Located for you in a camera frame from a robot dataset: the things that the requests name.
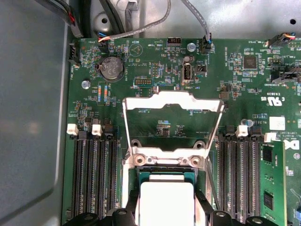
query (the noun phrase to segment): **metal bracket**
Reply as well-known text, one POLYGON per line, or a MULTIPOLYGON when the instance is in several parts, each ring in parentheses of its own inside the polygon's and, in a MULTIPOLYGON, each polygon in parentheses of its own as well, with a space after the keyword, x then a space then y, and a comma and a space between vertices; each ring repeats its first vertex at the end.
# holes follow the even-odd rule
MULTIPOLYGON (((140 155, 147 158, 147 164, 165 164, 169 160, 168 164, 186 164, 188 158, 198 156, 199 158, 207 158, 214 136, 216 134, 218 124, 222 117, 224 109, 224 103, 218 99, 196 99, 192 94, 186 91, 161 91, 158 94, 154 94, 150 98, 143 97, 126 97, 122 102, 123 115, 125 120, 128 153, 130 156, 140 155), (155 147, 137 147, 133 146, 130 141, 128 123, 127 123, 127 110, 133 110, 135 108, 147 108, 147 109, 161 109, 165 105, 179 104, 184 110, 207 110, 216 112, 218 114, 215 126, 213 127, 209 141, 205 147, 201 148, 181 148, 176 149, 173 152, 164 152, 160 148, 155 147)), ((141 159, 134 161, 134 165, 144 165, 141 159)))
POLYGON ((132 11, 138 11, 138 3, 139 0, 128 0, 128 4, 131 4, 131 10, 132 11))

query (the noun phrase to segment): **screw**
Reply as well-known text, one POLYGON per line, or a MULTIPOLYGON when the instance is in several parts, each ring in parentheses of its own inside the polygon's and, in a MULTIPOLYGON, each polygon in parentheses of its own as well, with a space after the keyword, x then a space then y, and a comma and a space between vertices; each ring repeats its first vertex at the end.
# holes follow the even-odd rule
POLYGON ((191 162, 192 166, 198 167, 201 160, 198 157, 193 157, 193 158, 191 158, 190 162, 191 162))
POLYGON ((221 218, 223 218, 224 216, 226 216, 226 214, 224 212, 220 212, 220 211, 216 212, 216 215, 219 216, 219 217, 221 217, 221 218))
POLYGON ((135 164, 137 166, 143 166, 145 164, 145 157, 143 155, 137 155, 135 157, 135 164))
POLYGON ((252 221, 257 224, 262 224, 262 220, 260 220, 259 218, 253 218, 252 221))
POLYGON ((196 51, 196 49, 197 49, 197 46, 196 46, 196 44, 194 44, 193 42, 191 42, 191 43, 189 43, 189 44, 187 45, 187 50, 188 50, 189 52, 194 52, 194 51, 196 51))
POLYGON ((88 89, 88 88, 90 88, 90 86, 91 86, 91 83, 90 83, 89 80, 83 80, 83 81, 81 82, 81 87, 82 87, 83 89, 88 89))

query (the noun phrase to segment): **wire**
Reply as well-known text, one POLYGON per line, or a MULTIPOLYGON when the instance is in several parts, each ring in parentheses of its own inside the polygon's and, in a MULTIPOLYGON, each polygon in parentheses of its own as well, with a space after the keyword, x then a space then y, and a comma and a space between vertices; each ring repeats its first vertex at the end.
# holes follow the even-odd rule
POLYGON ((99 32, 98 34, 103 36, 103 37, 107 37, 104 33, 99 32))
POLYGON ((48 9, 49 11, 56 14, 57 16, 59 16, 62 20, 65 21, 65 23, 71 26, 72 24, 71 19, 68 13, 64 9, 60 8, 58 5, 56 5, 55 3, 49 0, 35 0, 35 1, 40 5, 42 5, 43 7, 45 7, 46 9, 48 9))
POLYGON ((152 22, 148 25, 145 25, 144 27, 142 28, 139 28, 139 29, 136 29, 136 30, 133 30, 131 32, 126 32, 126 33, 123 33, 123 34, 117 34, 117 35, 112 35, 112 36, 108 36, 109 38, 106 39, 106 40, 115 40, 115 39, 120 39, 120 38, 124 38, 124 37, 127 37, 127 36, 131 36, 131 35, 134 35, 134 34, 138 34, 138 33, 141 33, 141 32, 144 32, 154 26, 157 26, 161 23, 163 23, 169 16, 169 13, 170 13, 170 9, 171 9, 171 0, 167 0, 167 11, 164 15, 164 17, 162 17, 161 19, 155 21, 155 22, 152 22))
POLYGON ((81 24, 85 38, 91 38, 91 0, 82 0, 81 3, 81 24))
POLYGON ((106 40, 110 40, 110 37, 107 36, 107 37, 101 38, 98 40, 98 42, 102 42, 102 41, 106 41, 106 40))
POLYGON ((107 3, 108 3, 108 6, 109 6, 110 9, 111 9, 111 12, 113 13, 113 15, 114 15, 114 17, 115 17, 115 21, 116 21, 116 23, 117 23, 117 26, 119 27, 120 33, 124 33, 125 30, 124 30, 124 28, 123 28, 123 24, 122 24, 122 21, 121 21, 121 19, 120 19, 120 17, 119 17, 119 14, 118 14, 117 10, 115 9, 115 7, 113 6, 113 4, 111 3, 110 0, 106 0, 106 1, 107 1, 107 3))
POLYGON ((288 34, 283 34, 285 37, 289 38, 289 39, 295 39, 296 36, 293 36, 293 35, 288 35, 288 34))
POLYGON ((124 32, 124 28, 119 17, 118 12, 111 4, 110 0, 99 0, 106 15, 109 18, 114 34, 120 34, 124 32))
POLYGON ((206 40, 210 41, 210 32, 209 28, 207 26, 207 23, 203 16, 200 14, 200 12, 188 1, 188 0, 181 0, 183 4, 193 13, 193 15, 196 17, 196 19, 200 22, 202 27, 205 29, 206 32, 206 40))

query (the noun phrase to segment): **white label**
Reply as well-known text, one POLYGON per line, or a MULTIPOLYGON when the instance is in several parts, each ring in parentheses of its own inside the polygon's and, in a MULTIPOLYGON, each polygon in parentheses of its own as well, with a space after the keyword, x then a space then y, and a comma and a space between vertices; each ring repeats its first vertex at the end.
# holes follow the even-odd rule
POLYGON ((284 140, 284 145, 285 145, 285 149, 293 149, 293 150, 299 150, 300 149, 300 143, 299 140, 292 140, 292 141, 288 141, 288 140, 284 140))
POLYGON ((281 100, 279 100, 278 97, 268 97, 268 102, 270 106, 276 106, 276 107, 282 106, 282 102, 281 100))
POLYGON ((269 118, 270 130, 285 130, 285 117, 270 117, 269 118))

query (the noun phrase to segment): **cable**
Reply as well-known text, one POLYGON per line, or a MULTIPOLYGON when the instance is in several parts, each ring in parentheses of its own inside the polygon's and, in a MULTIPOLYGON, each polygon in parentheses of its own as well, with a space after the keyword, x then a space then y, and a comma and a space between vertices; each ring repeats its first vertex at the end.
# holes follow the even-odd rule
POLYGON ((91 38, 91 0, 81 0, 81 18, 83 33, 85 38, 91 38))
POLYGON ((110 0, 99 0, 99 1, 102 5, 106 15, 109 18, 109 21, 113 28, 114 34, 120 34, 120 33, 122 33, 122 31, 124 32, 123 26, 119 24, 121 22, 121 19, 118 15, 117 11, 111 4, 110 0))
POLYGON ((283 34, 285 37, 287 37, 287 38, 289 38, 289 39, 295 39, 296 38, 296 36, 294 36, 294 35, 288 35, 288 34, 283 34))
POLYGON ((74 25, 75 24, 75 18, 73 16, 71 7, 64 0, 54 0, 54 1, 56 1, 57 3, 59 3, 67 11, 67 13, 69 15, 69 18, 70 18, 71 22, 74 25))
POLYGON ((98 32, 98 34, 103 36, 103 37, 107 37, 104 33, 98 32))
POLYGON ((111 9, 112 14, 115 17, 115 21, 116 21, 117 26, 118 26, 118 28, 120 30, 120 33, 124 33, 125 31, 124 31, 124 28, 123 28, 123 24, 122 24, 122 21, 121 21, 121 19, 119 17, 119 14, 118 14, 117 10, 115 9, 115 7, 113 6, 113 4, 111 3, 110 0, 107 0, 107 3, 108 3, 108 5, 109 5, 109 7, 111 9))
POLYGON ((133 7, 135 6, 134 2, 128 2, 126 10, 124 11, 124 16, 126 19, 126 32, 130 32, 133 30, 133 25, 132 25, 132 10, 133 7))
POLYGON ((181 0, 183 4, 193 13, 196 19, 200 22, 202 27, 205 29, 206 32, 206 40, 210 41, 210 32, 207 26, 207 23, 200 12, 188 1, 188 0, 181 0))
POLYGON ((71 19, 68 15, 68 13, 60 8, 58 5, 55 3, 49 1, 49 0, 35 0, 37 3, 48 9, 49 11, 53 12, 57 16, 59 16, 62 20, 65 21, 69 26, 71 26, 72 22, 71 19))
MULTIPOLYGON (((117 35, 112 35, 112 36, 108 36, 108 37, 105 37, 105 38, 108 38, 106 40, 115 40, 115 39, 120 39, 120 38, 124 38, 124 37, 127 37, 127 36, 131 36, 131 35, 134 35, 134 34, 138 34, 138 33, 141 33, 141 32, 144 32, 154 26, 157 26, 161 23, 163 23, 169 16, 169 13, 170 13, 170 9, 171 9, 171 0, 167 0, 167 11, 164 15, 164 17, 162 17, 161 19, 155 21, 155 22, 152 22, 148 25, 145 25, 144 27, 142 28, 139 28, 139 29, 136 29, 136 30, 133 30, 131 32, 126 32, 126 33, 123 33, 123 34, 117 34, 117 35)), ((101 42, 103 41, 105 38, 102 38, 102 39, 99 39, 98 42, 101 42)))

